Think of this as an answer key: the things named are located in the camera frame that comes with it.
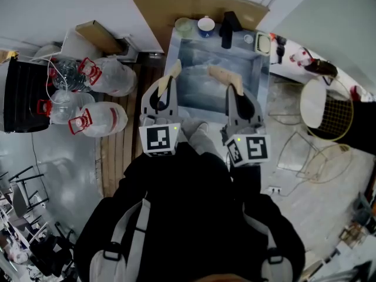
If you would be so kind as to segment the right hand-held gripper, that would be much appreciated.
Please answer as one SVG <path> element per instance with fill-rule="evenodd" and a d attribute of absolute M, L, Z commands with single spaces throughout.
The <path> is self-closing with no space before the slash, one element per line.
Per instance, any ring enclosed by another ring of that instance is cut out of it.
<path fill-rule="evenodd" d="M 242 76 L 219 66 L 208 66 L 207 73 L 226 90 L 227 124 L 221 129 L 231 165 L 255 166 L 270 160 L 270 135 L 266 133 L 263 114 L 257 99 L 243 90 Z"/>

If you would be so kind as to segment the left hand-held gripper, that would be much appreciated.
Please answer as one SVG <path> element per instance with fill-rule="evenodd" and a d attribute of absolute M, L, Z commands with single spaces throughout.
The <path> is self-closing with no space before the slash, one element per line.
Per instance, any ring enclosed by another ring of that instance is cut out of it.
<path fill-rule="evenodd" d="M 181 124 L 175 79 L 181 71 L 177 59 L 169 75 L 154 82 L 142 97 L 139 134 L 143 153 L 149 157 L 176 153 Z"/>

